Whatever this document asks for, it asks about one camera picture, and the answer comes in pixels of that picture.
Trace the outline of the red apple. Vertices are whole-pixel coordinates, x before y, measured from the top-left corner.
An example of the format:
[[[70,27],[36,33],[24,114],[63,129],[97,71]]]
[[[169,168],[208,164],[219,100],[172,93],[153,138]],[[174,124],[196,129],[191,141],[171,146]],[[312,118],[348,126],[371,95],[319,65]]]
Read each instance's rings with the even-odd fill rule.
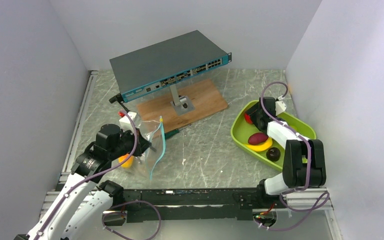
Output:
[[[248,124],[250,124],[250,125],[253,125],[253,124],[254,124],[253,121],[251,120],[250,116],[249,116],[247,113],[245,113],[245,114],[243,115],[243,117],[244,117],[244,120],[245,120]]]

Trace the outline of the purple sweet potato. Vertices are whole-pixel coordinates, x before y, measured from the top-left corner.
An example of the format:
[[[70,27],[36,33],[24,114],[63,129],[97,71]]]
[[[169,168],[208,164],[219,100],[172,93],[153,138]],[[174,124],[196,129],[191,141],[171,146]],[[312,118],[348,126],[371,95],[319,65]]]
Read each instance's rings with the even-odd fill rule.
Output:
[[[260,144],[265,143],[268,139],[269,139],[269,136],[266,135],[265,133],[257,132],[257,133],[252,134],[248,138],[247,143],[249,145],[255,146],[255,145],[260,145]]]

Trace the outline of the orange yellow mango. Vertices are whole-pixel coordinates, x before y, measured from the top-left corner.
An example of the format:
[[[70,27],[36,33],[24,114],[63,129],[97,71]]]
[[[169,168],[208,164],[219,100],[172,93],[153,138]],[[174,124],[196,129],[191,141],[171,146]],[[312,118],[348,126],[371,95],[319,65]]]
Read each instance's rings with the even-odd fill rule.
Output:
[[[121,163],[121,167],[124,169],[129,169],[134,163],[135,157],[129,157],[129,154],[125,154],[118,158],[118,162]]]

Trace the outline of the clear zip top bag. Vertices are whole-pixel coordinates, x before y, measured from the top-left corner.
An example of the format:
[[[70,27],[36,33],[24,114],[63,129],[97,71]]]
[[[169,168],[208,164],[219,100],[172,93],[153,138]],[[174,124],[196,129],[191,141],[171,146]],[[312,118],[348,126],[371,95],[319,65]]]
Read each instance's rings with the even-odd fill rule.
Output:
[[[132,175],[152,180],[157,164],[162,160],[166,151],[165,129],[163,117],[158,116],[152,120],[142,120],[138,124],[141,136],[150,143],[150,146],[140,156],[132,156],[131,165],[123,167]]]

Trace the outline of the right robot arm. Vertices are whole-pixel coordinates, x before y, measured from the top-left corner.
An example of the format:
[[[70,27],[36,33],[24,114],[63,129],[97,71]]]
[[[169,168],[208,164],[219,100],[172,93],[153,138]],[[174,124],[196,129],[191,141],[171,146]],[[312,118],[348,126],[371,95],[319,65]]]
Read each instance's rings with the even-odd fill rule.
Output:
[[[276,116],[276,100],[260,97],[246,111],[250,120],[263,133],[283,149],[282,172],[264,180],[264,189],[255,194],[256,203],[267,208],[275,195],[291,191],[304,191],[323,186],[327,180],[324,145],[319,139],[309,139],[295,131],[282,118]]]

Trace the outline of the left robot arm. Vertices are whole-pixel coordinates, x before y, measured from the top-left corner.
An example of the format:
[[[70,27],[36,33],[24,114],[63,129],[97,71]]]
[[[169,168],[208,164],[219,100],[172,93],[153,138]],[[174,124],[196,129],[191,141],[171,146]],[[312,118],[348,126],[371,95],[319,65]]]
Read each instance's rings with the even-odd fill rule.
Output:
[[[124,203],[124,189],[102,177],[112,171],[112,162],[122,156],[140,157],[152,143],[138,128],[123,130],[105,124],[79,155],[62,190],[39,222],[17,240],[78,240],[92,221],[107,209]]]

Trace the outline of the green plastic tray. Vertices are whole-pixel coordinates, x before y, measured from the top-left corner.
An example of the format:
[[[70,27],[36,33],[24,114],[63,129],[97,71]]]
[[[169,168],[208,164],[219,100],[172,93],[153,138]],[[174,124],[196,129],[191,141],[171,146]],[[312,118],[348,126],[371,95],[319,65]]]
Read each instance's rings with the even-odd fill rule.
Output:
[[[247,154],[251,155],[253,158],[258,159],[259,161],[266,164],[267,166],[277,170],[278,172],[281,172],[283,168],[283,159],[284,159],[285,150],[276,141],[273,141],[272,146],[280,150],[281,156],[280,156],[280,159],[275,162],[266,158],[265,151],[255,152],[246,146],[246,144],[248,143],[249,137],[252,134],[257,133],[258,129],[253,124],[249,124],[246,122],[244,113],[257,102],[258,102],[257,100],[252,100],[242,108],[242,110],[236,116],[231,126],[230,135],[233,141],[235,142],[235,144],[239,148],[244,150]],[[287,112],[282,112],[278,116],[284,119],[290,127],[292,127],[296,132],[300,133],[301,135],[309,139],[317,138],[316,132],[313,130],[311,126],[301,121],[297,117],[293,116],[292,114]]]

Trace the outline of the yellow banana left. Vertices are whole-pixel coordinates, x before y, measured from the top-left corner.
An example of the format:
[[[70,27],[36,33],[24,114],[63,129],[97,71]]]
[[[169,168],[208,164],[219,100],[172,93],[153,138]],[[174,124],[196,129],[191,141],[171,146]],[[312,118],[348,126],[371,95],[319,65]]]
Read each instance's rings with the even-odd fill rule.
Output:
[[[245,144],[245,147],[256,153],[260,153],[268,150],[269,148],[272,147],[272,145],[273,145],[273,139],[269,137],[265,142],[261,144],[257,144],[257,145]]]

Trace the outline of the dark purple mangosteen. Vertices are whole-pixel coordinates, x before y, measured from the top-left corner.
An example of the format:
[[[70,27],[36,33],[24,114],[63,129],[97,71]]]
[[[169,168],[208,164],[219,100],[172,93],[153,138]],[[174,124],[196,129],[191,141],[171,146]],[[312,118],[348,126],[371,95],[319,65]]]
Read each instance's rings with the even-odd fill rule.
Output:
[[[277,162],[281,157],[281,151],[277,147],[270,147],[266,151],[266,158],[271,162]]]

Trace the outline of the wooden board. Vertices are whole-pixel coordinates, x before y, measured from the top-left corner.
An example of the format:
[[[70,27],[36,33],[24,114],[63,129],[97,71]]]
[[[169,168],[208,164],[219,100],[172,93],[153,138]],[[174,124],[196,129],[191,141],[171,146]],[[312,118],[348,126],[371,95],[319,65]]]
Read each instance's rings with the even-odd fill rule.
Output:
[[[188,96],[195,110],[178,116],[171,105],[171,92],[145,100],[136,105],[139,115],[145,121],[163,118],[164,132],[167,133],[188,124],[195,123],[228,108],[228,103],[210,79],[202,80],[177,89],[181,96]]]

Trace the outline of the green handled screwdriver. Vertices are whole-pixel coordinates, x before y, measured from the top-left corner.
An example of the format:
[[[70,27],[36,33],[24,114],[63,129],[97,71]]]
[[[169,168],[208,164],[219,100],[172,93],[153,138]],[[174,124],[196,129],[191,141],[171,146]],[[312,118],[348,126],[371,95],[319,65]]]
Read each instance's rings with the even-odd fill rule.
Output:
[[[164,138],[165,138],[166,140],[168,140],[168,139],[172,138],[173,136],[175,136],[176,134],[179,134],[181,130],[183,130],[183,129],[189,127],[189,126],[191,126],[191,124],[187,124],[187,125],[185,125],[185,126],[176,128],[176,129],[171,130],[171,131],[168,131],[168,132],[166,132],[166,133],[164,134]]]

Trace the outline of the grey metal stand bracket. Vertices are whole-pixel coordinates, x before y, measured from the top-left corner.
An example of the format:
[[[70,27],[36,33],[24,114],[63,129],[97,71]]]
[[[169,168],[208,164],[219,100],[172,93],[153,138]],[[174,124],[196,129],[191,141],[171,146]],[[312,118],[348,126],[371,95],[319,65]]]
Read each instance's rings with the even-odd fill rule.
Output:
[[[191,99],[187,95],[179,95],[175,85],[171,85],[169,89],[172,96],[172,101],[170,103],[178,116],[185,115],[195,110],[195,106]]]

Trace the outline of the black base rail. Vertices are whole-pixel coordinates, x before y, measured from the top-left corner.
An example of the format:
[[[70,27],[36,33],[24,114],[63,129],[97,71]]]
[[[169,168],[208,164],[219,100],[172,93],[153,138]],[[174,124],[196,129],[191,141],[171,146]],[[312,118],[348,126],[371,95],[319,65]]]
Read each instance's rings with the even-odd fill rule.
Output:
[[[243,188],[125,189],[103,212],[104,223],[121,226],[157,220],[251,221],[283,205],[263,186]]]

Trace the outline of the grey teal network switch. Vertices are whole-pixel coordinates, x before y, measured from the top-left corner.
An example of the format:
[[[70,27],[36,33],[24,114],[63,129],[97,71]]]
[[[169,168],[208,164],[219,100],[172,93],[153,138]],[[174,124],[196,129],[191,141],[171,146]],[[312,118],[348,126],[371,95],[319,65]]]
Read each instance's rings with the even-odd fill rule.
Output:
[[[232,54],[198,30],[114,57],[110,65],[119,93],[111,103],[127,103],[227,65]]]

